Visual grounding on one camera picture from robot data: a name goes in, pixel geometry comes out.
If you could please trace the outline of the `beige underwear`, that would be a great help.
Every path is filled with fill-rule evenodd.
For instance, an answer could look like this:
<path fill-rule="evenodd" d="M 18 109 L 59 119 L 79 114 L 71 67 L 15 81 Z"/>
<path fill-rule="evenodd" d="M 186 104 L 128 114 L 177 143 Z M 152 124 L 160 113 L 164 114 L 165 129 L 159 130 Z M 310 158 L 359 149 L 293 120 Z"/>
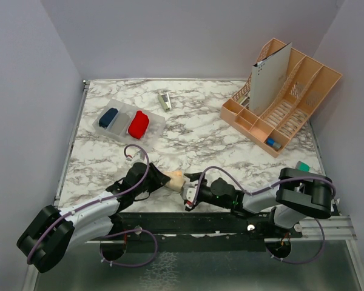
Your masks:
<path fill-rule="evenodd" d="M 175 192 L 181 192 L 184 184 L 186 183 L 184 174 L 181 170 L 176 170 L 172 172 L 163 172 L 164 175 L 170 178 L 170 180 L 165 184 L 168 189 Z"/>

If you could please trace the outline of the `red boxer underwear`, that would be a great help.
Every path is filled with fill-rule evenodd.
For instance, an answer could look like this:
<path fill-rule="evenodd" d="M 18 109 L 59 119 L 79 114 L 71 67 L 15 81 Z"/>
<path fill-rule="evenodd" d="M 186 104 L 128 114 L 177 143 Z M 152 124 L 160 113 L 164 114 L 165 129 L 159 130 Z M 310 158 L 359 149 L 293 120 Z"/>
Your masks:
<path fill-rule="evenodd" d="M 131 121 L 127 132 L 128 134 L 135 138 L 135 139 L 141 139 L 150 123 L 149 117 L 141 110 L 138 110 Z"/>

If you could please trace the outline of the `clear plastic storage box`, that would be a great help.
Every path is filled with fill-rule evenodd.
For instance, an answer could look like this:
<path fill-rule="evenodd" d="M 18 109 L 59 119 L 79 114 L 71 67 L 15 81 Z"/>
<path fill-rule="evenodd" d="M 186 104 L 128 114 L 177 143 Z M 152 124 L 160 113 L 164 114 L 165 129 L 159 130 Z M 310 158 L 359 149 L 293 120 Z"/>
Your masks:
<path fill-rule="evenodd" d="M 116 117 L 113 119 L 113 121 L 109 124 L 109 126 L 106 129 L 100 127 L 98 125 L 98 121 L 99 121 L 100 117 L 102 117 L 103 114 L 105 114 L 105 112 L 108 111 L 108 109 L 110 109 L 110 108 L 118 109 L 118 114 L 127 113 L 130 115 L 131 120 L 128 123 L 127 129 L 129 127 L 131 121 L 133 120 L 136 112 L 138 110 L 143 111 L 150 119 L 149 126 L 148 126 L 144 136 L 141 139 L 135 139 L 135 138 L 131 137 L 127 131 L 126 131 L 125 136 L 114 135 L 113 133 L 111 133 L 110 128 L 113 125 L 113 123 L 115 122 L 115 119 L 118 114 L 116 115 Z M 164 117 L 162 117 L 160 115 L 156 115 L 148 110 L 139 108 L 137 106 L 129 105 L 129 104 L 126 104 L 124 102 L 117 101 L 114 99 L 109 101 L 109 103 L 102 109 L 101 113 L 98 115 L 96 120 L 93 122 L 93 128 L 95 129 L 95 131 L 98 134 L 106 136 L 110 139 L 114 139 L 114 140 L 124 143 L 124 144 L 138 144 L 139 146 L 141 146 L 142 148 L 144 148 L 147 151 L 152 149 L 155 142 L 161 136 L 163 130 L 165 129 L 165 126 L 166 126 L 166 120 Z"/>

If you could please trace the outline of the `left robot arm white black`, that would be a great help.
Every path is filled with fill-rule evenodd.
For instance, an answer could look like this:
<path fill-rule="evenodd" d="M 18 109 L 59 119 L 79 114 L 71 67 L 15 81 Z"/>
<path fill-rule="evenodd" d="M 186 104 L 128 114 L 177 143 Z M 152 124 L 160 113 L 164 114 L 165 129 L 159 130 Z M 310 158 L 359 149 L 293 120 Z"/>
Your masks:
<path fill-rule="evenodd" d="M 126 176 L 98 196 L 80 204 L 58 209 L 42 208 L 16 242 L 27 263 L 41 272 L 54 268 L 66 252 L 88 240 L 120 236 L 119 212 L 131 206 L 137 196 L 164 187 L 171 177 L 154 164 L 136 162 Z"/>

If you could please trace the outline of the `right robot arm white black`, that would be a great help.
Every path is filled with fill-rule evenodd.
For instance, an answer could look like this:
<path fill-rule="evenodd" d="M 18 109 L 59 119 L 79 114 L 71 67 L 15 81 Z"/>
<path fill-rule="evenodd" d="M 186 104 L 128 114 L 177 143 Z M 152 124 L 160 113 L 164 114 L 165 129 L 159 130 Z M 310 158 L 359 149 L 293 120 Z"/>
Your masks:
<path fill-rule="evenodd" d="M 222 178 L 208 186 L 205 174 L 186 175 L 197 184 L 182 187 L 185 210 L 191 211 L 199 203 L 205 202 L 229 209 L 235 216 L 248 218 L 271 208 L 266 229 L 274 237 L 282 236 L 306 217 L 330 218 L 332 201 L 337 192 L 327 176 L 289 167 L 281 169 L 278 180 L 252 192 L 248 192 L 240 183 L 237 183 L 239 189 L 236 189 Z"/>

